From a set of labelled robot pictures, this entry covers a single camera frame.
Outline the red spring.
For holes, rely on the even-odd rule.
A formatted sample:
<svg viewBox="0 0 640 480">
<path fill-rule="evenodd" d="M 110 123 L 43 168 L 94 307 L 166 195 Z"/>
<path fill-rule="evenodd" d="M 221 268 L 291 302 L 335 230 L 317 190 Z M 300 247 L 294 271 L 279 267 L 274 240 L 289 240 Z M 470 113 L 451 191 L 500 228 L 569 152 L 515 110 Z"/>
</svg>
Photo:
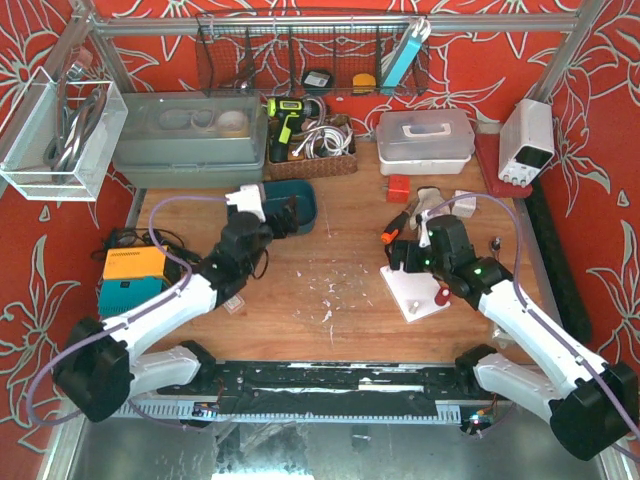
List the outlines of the red spring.
<svg viewBox="0 0 640 480">
<path fill-rule="evenodd" d="M 441 287 L 434 297 L 434 303 L 437 306 L 445 306 L 450 299 L 451 291 L 447 287 Z"/>
</svg>

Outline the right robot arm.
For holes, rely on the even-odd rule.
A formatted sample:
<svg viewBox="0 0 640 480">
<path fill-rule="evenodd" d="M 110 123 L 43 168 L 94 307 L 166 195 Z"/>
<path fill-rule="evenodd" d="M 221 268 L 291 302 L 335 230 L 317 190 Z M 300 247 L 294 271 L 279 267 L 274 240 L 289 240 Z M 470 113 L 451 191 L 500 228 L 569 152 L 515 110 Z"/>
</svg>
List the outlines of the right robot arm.
<svg viewBox="0 0 640 480">
<path fill-rule="evenodd" d="M 493 392 L 537 415 L 583 461 L 638 430 L 639 379 L 629 365 L 610 364 L 569 335 L 522 292 L 514 273 L 475 253 L 459 218 L 425 219 L 421 232 L 424 241 L 383 234 L 390 268 L 431 274 L 496 323 L 541 370 L 535 373 L 480 345 L 456 360 L 461 388 Z"/>
</svg>

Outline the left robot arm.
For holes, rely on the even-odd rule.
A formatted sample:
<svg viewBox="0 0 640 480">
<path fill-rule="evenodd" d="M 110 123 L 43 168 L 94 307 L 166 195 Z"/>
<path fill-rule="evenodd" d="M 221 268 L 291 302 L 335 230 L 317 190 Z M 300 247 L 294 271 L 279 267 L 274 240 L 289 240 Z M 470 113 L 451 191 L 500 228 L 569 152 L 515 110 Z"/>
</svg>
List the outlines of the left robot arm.
<svg viewBox="0 0 640 480">
<path fill-rule="evenodd" d="M 214 359 L 188 343 L 159 354 L 149 348 L 186 322 L 209 313 L 260 276 L 268 247 L 299 230 L 297 199 L 289 196 L 270 213 L 260 184 L 225 196 L 234 207 L 212 251 L 182 279 L 143 304 L 103 319 L 80 320 L 53 366 L 52 378 L 92 422 L 101 422 L 132 397 L 206 376 Z"/>
</svg>

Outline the orange cube power socket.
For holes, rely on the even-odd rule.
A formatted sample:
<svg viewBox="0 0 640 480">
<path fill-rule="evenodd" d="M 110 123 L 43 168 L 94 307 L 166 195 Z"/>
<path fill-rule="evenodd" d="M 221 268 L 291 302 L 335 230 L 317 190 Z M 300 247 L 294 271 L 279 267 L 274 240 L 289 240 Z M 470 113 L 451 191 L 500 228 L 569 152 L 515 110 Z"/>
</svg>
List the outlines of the orange cube power socket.
<svg viewBox="0 0 640 480">
<path fill-rule="evenodd" d="M 407 203 L 410 197 L 410 178 L 406 175 L 390 175 L 386 185 L 386 201 Z"/>
</svg>

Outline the white cube power socket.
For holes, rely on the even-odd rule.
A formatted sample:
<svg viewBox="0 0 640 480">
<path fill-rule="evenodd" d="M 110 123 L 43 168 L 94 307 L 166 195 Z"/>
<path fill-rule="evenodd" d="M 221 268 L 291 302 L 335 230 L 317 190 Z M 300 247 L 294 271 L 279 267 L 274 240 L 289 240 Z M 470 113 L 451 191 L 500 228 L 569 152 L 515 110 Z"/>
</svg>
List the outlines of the white cube power socket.
<svg viewBox="0 0 640 480">
<path fill-rule="evenodd" d="M 451 214 L 459 218 L 471 218 L 476 211 L 476 198 L 467 197 L 468 191 L 456 190 L 454 192 L 454 202 L 451 204 Z"/>
</svg>

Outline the ratchet wrench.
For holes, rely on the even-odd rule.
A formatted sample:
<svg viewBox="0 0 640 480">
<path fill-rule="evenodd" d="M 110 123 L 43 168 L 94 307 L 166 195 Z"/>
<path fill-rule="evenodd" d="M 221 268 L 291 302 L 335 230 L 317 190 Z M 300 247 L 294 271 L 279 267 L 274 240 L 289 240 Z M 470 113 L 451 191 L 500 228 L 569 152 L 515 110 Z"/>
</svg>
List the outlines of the ratchet wrench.
<svg viewBox="0 0 640 480">
<path fill-rule="evenodd" d="M 492 253 L 493 258 L 496 260 L 498 260 L 500 257 L 501 245 L 502 245 L 502 240 L 500 237 L 494 237 L 490 241 L 490 244 L 489 244 L 490 251 Z"/>
</svg>

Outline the grey plastic storage box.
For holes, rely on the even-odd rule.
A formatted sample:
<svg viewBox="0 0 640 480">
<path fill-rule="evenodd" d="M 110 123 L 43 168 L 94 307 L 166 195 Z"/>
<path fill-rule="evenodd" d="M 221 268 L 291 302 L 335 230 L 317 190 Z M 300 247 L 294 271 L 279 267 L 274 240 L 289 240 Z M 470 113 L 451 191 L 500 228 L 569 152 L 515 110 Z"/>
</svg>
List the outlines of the grey plastic storage box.
<svg viewBox="0 0 640 480">
<path fill-rule="evenodd" d="M 256 96 L 128 93 L 112 163 L 137 188 L 236 187 L 263 178 L 268 118 Z"/>
</svg>

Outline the white plastic storage box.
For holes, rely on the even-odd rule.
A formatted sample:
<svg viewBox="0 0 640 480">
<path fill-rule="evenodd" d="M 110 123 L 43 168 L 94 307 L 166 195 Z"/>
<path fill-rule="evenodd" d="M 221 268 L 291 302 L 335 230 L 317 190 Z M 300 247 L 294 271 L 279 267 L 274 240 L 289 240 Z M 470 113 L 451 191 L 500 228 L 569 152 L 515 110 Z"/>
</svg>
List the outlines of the white plastic storage box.
<svg viewBox="0 0 640 480">
<path fill-rule="evenodd" d="M 475 134 L 461 109 L 386 112 L 376 140 L 384 176 L 459 174 L 475 152 Z"/>
</svg>

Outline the red tray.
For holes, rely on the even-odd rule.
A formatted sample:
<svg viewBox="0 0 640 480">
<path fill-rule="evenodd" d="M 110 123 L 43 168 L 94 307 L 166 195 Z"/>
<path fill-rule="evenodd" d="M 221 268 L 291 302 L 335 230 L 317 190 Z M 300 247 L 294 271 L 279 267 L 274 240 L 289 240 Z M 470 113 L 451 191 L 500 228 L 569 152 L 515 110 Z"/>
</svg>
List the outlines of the red tray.
<svg viewBox="0 0 640 480">
<path fill-rule="evenodd" d="M 524 199 L 531 195 L 533 187 L 513 186 L 498 178 L 499 135 L 477 133 L 475 154 L 484 179 L 487 192 L 497 198 Z"/>
</svg>

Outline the black tape measure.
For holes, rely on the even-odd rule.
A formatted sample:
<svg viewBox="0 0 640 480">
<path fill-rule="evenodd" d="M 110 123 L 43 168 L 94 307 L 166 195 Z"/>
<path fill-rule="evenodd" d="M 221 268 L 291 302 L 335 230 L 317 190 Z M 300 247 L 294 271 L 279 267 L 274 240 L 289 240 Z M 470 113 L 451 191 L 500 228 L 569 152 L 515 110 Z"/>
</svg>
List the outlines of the black tape measure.
<svg viewBox="0 0 640 480">
<path fill-rule="evenodd" d="M 301 86 L 309 95 L 324 96 L 328 94 L 334 83 L 333 75 L 324 69 L 312 69 L 303 73 Z"/>
</svg>

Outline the yellow tape measure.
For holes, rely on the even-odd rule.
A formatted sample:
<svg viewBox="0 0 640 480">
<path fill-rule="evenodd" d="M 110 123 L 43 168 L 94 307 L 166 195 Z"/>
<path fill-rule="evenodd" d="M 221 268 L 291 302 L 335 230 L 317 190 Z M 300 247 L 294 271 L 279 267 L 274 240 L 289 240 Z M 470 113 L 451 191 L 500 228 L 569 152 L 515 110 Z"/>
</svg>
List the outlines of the yellow tape measure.
<svg viewBox="0 0 640 480">
<path fill-rule="evenodd" d="M 358 73 L 352 77 L 352 94 L 369 95 L 376 90 L 377 82 L 374 75 Z"/>
</svg>

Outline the white power supply unit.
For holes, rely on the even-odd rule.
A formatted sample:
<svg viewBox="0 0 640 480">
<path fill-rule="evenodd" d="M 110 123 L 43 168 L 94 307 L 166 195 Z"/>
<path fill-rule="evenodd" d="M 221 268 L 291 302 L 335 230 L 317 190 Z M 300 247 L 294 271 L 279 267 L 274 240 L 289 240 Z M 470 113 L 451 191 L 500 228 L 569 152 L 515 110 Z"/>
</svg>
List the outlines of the white power supply unit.
<svg viewBox="0 0 640 480">
<path fill-rule="evenodd" d="M 522 99 L 499 133 L 498 178 L 524 188 L 551 161 L 554 151 L 551 106 Z"/>
</svg>

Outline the clear acrylic box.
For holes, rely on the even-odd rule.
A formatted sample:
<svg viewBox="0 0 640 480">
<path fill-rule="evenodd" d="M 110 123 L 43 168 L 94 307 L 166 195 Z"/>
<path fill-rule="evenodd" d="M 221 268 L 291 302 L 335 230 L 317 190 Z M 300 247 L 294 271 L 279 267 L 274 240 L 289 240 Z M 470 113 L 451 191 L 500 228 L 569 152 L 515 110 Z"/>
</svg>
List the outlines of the clear acrylic box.
<svg viewBox="0 0 640 480">
<path fill-rule="evenodd" d="M 95 202 L 128 114 L 111 80 L 38 68 L 1 126 L 1 179 L 27 200 Z"/>
</svg>

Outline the white peg base plate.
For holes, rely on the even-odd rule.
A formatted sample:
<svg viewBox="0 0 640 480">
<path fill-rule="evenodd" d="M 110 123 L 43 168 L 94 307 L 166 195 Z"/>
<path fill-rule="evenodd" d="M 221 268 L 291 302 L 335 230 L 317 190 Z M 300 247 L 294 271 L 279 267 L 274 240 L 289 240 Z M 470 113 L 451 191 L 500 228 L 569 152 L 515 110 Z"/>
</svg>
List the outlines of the white peg base plate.
<svg viewBox="0 0 640 480">
<path fill-rule="evenodd" d="M 450 299 L 445 306 L 434 303 L 436 293 L 444 286 L 430 273 L 407 274 L 383 266 L 380 268 L 380 275 L 407 323 L 414 323 L 446 310 L 451 305 Z"/>
</svg>

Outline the green yellow cordless drill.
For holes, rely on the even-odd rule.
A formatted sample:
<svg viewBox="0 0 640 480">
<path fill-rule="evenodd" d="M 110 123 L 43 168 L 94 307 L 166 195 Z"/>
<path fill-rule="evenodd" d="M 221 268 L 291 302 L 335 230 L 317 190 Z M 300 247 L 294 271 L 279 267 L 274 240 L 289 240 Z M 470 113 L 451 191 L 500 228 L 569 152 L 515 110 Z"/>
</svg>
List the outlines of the green yellow cordless drill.
<svg viewBox="0 0 640 480">
<path fill-rule="evenodd" d="M 271 97 L 266 110 L 267 115 L 277 121 L 271 135 L 270 162 L 282 163 L 288 159 L 291 137 L 301 132 L 306 119 L 319 117 L 321 104 L 315 98 Z"/>
</svg>

